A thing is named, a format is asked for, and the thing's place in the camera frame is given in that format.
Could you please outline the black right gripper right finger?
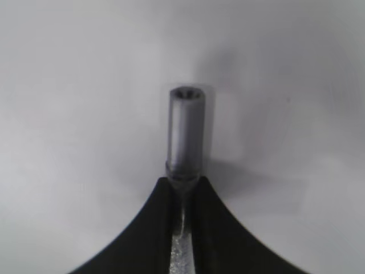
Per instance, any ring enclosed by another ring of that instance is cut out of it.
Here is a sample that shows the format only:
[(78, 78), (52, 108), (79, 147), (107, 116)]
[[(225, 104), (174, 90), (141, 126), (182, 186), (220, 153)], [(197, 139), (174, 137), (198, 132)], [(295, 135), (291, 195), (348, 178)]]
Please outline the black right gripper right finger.
[(196, 273), (302, 273), (254, 237), (227, 209), (210, 181), (192, 193), (192, 246)]

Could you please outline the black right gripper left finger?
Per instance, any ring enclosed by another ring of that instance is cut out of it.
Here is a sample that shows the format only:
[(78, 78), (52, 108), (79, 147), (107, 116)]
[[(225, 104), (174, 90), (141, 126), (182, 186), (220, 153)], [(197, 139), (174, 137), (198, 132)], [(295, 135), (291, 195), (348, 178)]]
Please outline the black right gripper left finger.
[(159, 178), (127, 228), (73, 273), (168, 273), (174, 197), (168, 179)]

